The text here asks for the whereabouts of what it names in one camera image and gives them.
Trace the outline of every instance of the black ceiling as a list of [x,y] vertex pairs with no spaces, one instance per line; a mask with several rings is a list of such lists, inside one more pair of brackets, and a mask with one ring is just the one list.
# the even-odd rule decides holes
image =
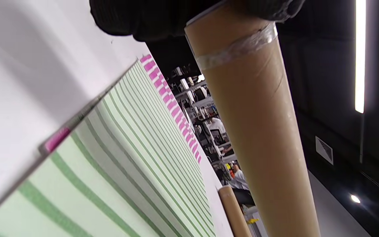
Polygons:
[[[307,0],[278,33],[308,168],[372,235],[379,236],[379,1],[367,0],[364,157],[355,111],[355,1]],[[162,73],[196,63],[185,37],[148,44]],[[315,136],[334,150],[317,156]],[[355,192],[364,203],[346,198]]]

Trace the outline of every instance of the cardboard tube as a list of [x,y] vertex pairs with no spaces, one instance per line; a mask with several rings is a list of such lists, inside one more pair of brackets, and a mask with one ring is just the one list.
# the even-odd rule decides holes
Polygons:
[[242,211],[230,186],[219,189],[221,203],[235,237],[252,237]]
[[[210,10],[185,28],[196,59],[269,24],[232,4]],[[319,237],[278,39],[203,74],[269,237]]]

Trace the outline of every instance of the tape band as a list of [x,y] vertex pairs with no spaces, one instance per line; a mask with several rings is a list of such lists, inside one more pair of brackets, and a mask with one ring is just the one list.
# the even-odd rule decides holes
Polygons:
[[200,70],[203,71],[229,63],[238,57],[251,54],[271,43],[276,37],[277,29],[276,24],[273,22],[253,35],[236,40],[229,47],[218,53],[203,55],[195,60]]

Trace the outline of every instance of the ceiling light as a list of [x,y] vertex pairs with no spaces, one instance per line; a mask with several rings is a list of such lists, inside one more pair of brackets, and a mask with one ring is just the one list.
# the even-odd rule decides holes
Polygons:
[[364,112],[366,1],[356,0],[355,110]]
[[356,202],[356,203],[361,203],[361,201],[359,200],[359,198],[355,195],[350,195],[350,198],[352,199],[352,201]]
[[198,76],[198,81],[197,81],[197,83],[204,81],[204,79],[205,79],[205,78],[204,78],[204,75],[203,75],[203,74],[199,75],[199,76]]

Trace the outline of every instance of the hand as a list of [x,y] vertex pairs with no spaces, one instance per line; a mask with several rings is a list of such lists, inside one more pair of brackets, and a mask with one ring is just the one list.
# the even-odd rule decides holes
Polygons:
[[229,148],[227,148],[227,149],[223,150],[223,151],[222,151],[222,155],[224,156],[226,153],[228,153],[228,152],[229,152],[229,150],[230,150]]
[[[113,36],[138,41],[183,36],[188,20],[219,0],[89,0],[96,25]],[[294,17],[305,0],[244,0],[248,14],[270,21]]]

